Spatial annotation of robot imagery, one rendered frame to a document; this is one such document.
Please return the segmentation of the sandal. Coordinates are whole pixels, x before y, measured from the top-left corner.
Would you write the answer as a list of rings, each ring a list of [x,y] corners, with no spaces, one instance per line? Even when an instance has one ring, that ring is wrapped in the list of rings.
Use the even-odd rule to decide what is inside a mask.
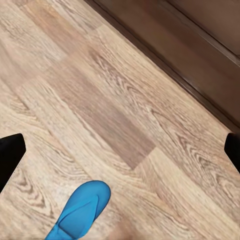
[[[45,240],[81,240],[101,215],[110,196],[110,187],[100,180],[77,187]]]

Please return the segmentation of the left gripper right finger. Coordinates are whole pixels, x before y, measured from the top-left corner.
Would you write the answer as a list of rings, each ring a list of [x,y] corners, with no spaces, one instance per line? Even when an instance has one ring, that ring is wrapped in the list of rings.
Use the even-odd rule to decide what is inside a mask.
[[[224,146],[224,151],[240,173],[240,135],[229,133]]]

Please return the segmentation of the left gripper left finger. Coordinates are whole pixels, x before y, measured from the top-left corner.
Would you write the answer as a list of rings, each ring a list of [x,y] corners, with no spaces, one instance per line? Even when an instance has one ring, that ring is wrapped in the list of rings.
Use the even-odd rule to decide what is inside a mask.
[[[0,193],[26,153],[22,133],[0,138]]]

